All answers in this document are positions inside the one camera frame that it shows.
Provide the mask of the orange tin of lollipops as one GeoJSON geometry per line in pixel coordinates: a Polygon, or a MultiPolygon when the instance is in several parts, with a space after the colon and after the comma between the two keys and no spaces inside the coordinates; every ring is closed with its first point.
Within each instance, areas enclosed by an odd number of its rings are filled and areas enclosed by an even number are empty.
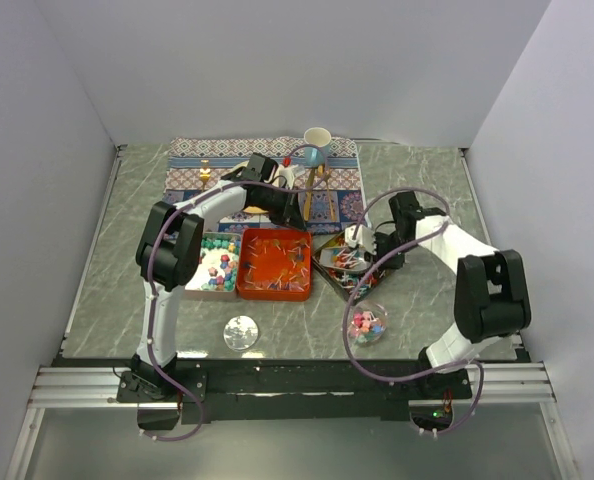
{"type": "Polygon", "coordinates": [[[251,228],[242,235],[236,279],[245,300],[304,302],[310,297],[312,236],[287,229],[251,228]]]}

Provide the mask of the gold tin of lollipops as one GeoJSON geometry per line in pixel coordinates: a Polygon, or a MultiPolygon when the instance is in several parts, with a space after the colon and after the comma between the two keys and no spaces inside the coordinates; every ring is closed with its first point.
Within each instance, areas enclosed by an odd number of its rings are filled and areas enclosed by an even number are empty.
{"type": "Polygon", "coordinates": [[[349,298],[370,267],[366,255],[347,248],[343,232],[318,247],[312,255],[312,263],[343,300],[349,298]]]}

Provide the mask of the silver tin of star candies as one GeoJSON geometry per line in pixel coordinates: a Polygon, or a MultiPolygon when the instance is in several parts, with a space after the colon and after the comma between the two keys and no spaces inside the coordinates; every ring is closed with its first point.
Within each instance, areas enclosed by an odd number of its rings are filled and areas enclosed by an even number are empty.
{"type": "Polygon", "coordinates": [[[186,299],[229,301],[237,297],[241,238],[227,232],[203,235],[198,268],[185,286],[186,299]]]}

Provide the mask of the clear jar lid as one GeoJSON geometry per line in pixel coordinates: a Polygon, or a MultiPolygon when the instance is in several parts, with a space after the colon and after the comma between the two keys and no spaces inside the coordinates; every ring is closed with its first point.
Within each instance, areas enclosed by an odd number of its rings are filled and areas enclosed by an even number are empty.
{"type": "Polygon", "coordinates": [[[245,351],[258,340],[259,327],[249,316],[231,318],[223,329],[223,339],[226,346],[233,351],[245,351]]]}

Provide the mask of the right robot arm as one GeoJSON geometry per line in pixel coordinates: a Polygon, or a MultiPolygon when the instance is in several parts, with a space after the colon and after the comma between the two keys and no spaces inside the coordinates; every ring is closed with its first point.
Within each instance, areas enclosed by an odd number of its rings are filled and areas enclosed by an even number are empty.
{"type": "Polygon", "coordinates": [[[412,191],[396,193],[388,204],[394,230],[372,235],[374,263],[399,268],[407,251],[422,247],[455,274],[453,322],[422,349],[424,368],[414,376],[417,391],[433,399],[448,389],[448,372],[530,325],[524,263],[517,251],[499,250],[468,234],[445,210],[423,207],[412,191]]]}

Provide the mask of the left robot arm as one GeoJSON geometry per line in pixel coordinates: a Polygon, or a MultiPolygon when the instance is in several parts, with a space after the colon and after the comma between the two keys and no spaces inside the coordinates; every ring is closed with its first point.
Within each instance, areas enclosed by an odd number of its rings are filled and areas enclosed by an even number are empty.
{"type": "Polygon", "coordinates": [[[223,175],[208,190],[180,203],[160,201],[148,215],[135,260],[145,291],[144,320],[131,370],[144,369],[140,389],[151,400],[165,401],[175,392],[171,371],[177,358],[176,324],[186,284],[196,273],[201,240],[209,227],[247,207],[267,212],[272,224],[306,229],[299,191],[273,179],[279,163],[259,153],[223,175]]]}

